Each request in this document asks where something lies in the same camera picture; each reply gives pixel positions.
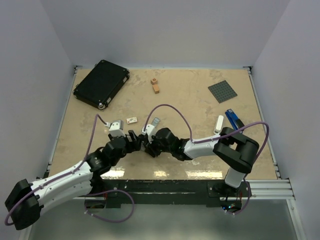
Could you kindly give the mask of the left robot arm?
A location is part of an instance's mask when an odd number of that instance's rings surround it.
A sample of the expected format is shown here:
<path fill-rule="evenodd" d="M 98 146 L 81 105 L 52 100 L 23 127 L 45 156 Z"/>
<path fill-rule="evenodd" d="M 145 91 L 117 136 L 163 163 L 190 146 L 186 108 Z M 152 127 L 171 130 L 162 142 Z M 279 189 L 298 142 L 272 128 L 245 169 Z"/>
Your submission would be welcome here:
<path fill-rule="evenodd" d="M 4 202 L 8 210 L 4 224 L 23 230 L 61 202 L 87 194 L 99 196 L 104 190 L 101 176 L 121 158 L 141 149 L 141 140 L 132 130 L 109 139 L 104 147 L 60 173 L 34 182 L 18 181 Z"/>

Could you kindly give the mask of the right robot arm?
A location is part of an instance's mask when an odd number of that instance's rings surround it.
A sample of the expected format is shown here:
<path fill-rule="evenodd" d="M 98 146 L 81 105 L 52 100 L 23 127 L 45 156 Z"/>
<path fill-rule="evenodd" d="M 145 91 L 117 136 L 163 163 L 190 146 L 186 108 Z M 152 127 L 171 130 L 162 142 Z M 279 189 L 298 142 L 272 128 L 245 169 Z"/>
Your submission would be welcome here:
<path fill-rule="evenodd" d="M 222 189 L 230 197 L 241 190 L 242 180 L 252 171 L 260 147 L 255 140 L 229 127 L 219 134 L 191 140 L 178 138 L 167 127 L 156 130 L 148 124 L 140 136 L 144 151 L 153 158 L 161 153 L 169 153 L 179 161 L 218 156 L 229 166 Z"/>

